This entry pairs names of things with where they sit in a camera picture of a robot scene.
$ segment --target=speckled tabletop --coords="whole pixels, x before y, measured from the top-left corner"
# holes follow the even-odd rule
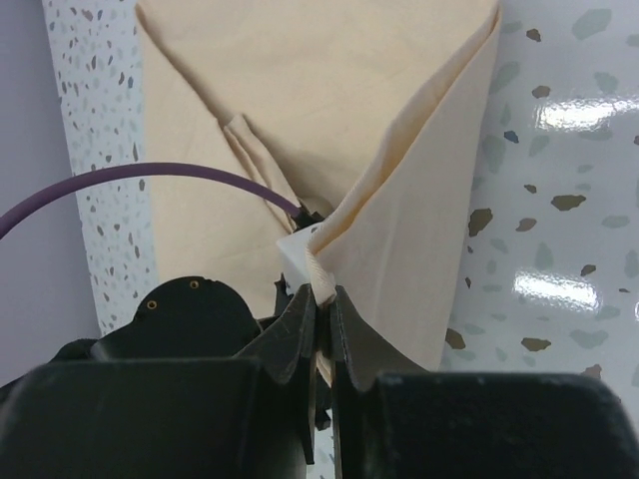
[[[134,3],[44,0],[75,173],[144,156]],[[637,423],[639,4],[503,3],[442,369],[599,377]],[[78,203],[109,332],[157,284],[145,182]],[[330,431],[317,448],[333,477]]]

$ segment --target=brown spot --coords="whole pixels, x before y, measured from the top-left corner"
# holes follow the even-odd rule
[[[567,212],[573,208],[577,208],[585,201],[586,197],[583,195],[559,195],[553,198],[551,203],[561,212]]]
[[[466,347],[463,336],[454,329],[449,328],[446,330],[446,342],[453,349],[464,349]]]
[[[492,211],[490,208],[484,208],[483,210],[475,210],[470,214],[470,221],[468,222],[468,234],[471,237],[476,237],[492,220]]]
[[[530,30],[528,30],[526,32],[526,37],[528,37],[530,40],[534,40],[537,43],[541,41],[541,34],[536,28],[531,28]]]
[[[548,339],[538,339],[536,337],[524,337],[521,340],[521,345],[532,352],[542,351],[550,344],[552,343]]]
[[[523,220],[519,220],[519,226],[515,231],[520,233],[529,232],[536,224],[537,220],[535,218],[524,218]]]
[[[550,87],[546,87],[545,85],[539,85],[532,92],[532,96],[535,98],[545,98],[550,95]]]
[[[601,379],[601,366],[599,364],[593,364],[590,367],[586,367],[581,375],[594,377],[595,379]]]
[[[594,264],[586,264],[585,266],[581,268],[581,275],[586,276],[590,274],[591,272],[595,272],[596,270],[597,270],[597,266],[595,266]]]

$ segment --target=cable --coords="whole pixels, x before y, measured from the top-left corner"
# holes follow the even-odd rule
[[[185,163],[139,163],[83,173],[41,190],[0,217],[0,240],[6,237],[7,234],[23,220],[41,208],[71,193],[76,193],[85,188],[94,187],[103,183],[113,182],[114,180],[154,176],[191,177],[212,180],[239,188],[263,198],[291,215],[293,220],[301,217],[305,213],[300,207],[297,207],[283,196],[233,173]]]

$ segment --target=towel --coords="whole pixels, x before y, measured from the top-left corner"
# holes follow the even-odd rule
[[[142,0],[147,158],[207,165],[334,212],[307,250],[319,304],[345,287],[407,357],[438,366],[496,54],[495,0]],[[222,280],[273,313],[259,198],[151,181],[160,279]]]

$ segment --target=cream fabric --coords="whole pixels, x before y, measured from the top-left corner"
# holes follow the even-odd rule
[[[327,200],[336,211],[308,251],[318,301],[344,285],[364,319],[436,367],[495,0],[145,0],[137,13],[147,158]],[[272,311],[286,218],[194,180],[153,180],[151,195],[161,279],[219,278]]]

